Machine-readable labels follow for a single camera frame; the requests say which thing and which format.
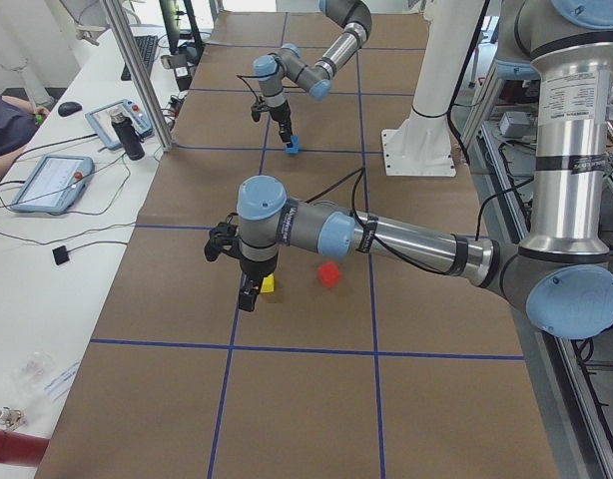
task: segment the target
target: yellow cube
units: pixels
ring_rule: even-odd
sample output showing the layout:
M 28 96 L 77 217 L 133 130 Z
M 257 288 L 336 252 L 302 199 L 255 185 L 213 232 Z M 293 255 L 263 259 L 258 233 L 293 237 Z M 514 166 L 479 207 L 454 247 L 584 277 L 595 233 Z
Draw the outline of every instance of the yellow cube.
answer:
M 274 280 L 274 274 L 271 273 L 265 279 L 263 279 L 263 287 L 260 292 L 274 292 L 276 289 L 276 281 Z

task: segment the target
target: white table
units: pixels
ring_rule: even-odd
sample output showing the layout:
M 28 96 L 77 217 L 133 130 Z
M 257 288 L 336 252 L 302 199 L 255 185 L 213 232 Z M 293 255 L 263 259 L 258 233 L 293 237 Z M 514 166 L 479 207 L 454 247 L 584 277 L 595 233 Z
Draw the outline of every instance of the white table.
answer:
M 164 34 L 162 28 L 139 27 L 136 35 Z M 83 111 L 61 118 L 52 113 L 37 132 L 29 148 L 93 133 L 84 113 L 127 98 L 141 103 L 133 82 L 122 82 L 124 62 L 111 32 L 100 38 L 100 47 L 85 65 L 59 103 L 76 101 Z M 171 71 L 165 70 L 158 57 L 151 74 L 161 106 L 178 94 Z M 30 153 L 22 157 L 4 181 L 25 180 L 40 155 L 60 150 L 65 155 L 92 157 L 100 169 L 114 162 L 122 151 L 99 152 L 100 140 L 80 141 Z M 111 207 L 99 216 L 17 215 L 0 209 L 0 232 L 37 241 L 75 235 L 89 229 L 130 224 L 137 216 L 161 154 L 155 137 L 144 145 L 146 156 L 137 162 L 114 163 L 91 179 L 84 195 L 72 207 L 81 212 L 99 212 L 112 200 L 123 179 L 127 183 Z M 17 188 L 3 187 L 0 194 L 11 201 Z M 50 437 L 63 408 L 66 394 L 57 401 L 39 399 L 17 392 L 11 379 L 14 369 L 23 366 L 32 353 L 51 356 L 54 369 L 41 384 L 48 383 L 70 365 L 79 361 L 98 320 L 125 247 L 121 244 L 95 244 L 71 254 L 60 266 L 54 263 L 52 249 L 65 244 L 68 249 L 96 240 L 128 241 L 133 227 L 114 228 L 80 236 L 76 239 L 40 246 L 0 236 L 0 407 L 20 407 L 28 423 L 17 432 Z M 31 478 L 34 468 L 0 465 L 0 478 Z

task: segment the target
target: computer mouse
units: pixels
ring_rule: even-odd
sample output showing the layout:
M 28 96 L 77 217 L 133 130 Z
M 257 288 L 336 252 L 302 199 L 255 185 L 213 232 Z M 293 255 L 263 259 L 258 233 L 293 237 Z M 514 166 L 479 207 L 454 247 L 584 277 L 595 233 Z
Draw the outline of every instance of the computer mouse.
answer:
M 58 115 L 61 117 L 68 117 L 76 112 L 80 112 L 83 106 L 78 102 L 65 102 L 61 103 L 58 107 Z

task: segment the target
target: red cup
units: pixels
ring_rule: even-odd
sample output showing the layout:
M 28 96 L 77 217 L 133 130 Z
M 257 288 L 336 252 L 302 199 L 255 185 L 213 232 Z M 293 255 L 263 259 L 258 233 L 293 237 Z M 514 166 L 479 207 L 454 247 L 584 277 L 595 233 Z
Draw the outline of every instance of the red cup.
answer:
M 0 429 L 0 464 L 38 467 L 49 439 Z

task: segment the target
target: black bottle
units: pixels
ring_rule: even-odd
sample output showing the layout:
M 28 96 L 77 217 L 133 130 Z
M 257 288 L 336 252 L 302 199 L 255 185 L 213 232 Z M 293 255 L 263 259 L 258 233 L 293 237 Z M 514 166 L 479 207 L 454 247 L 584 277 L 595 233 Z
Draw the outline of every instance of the black bottle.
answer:
M 120 108 L 115 108 L 109 112 L 111 116 L 111 126 L 113 127 L 120 143 L 130 160 L 140 160 L 145 156 L 145 150 L 141 145 L 141 138 L 136 133 L 131 118 L 127 118 Z

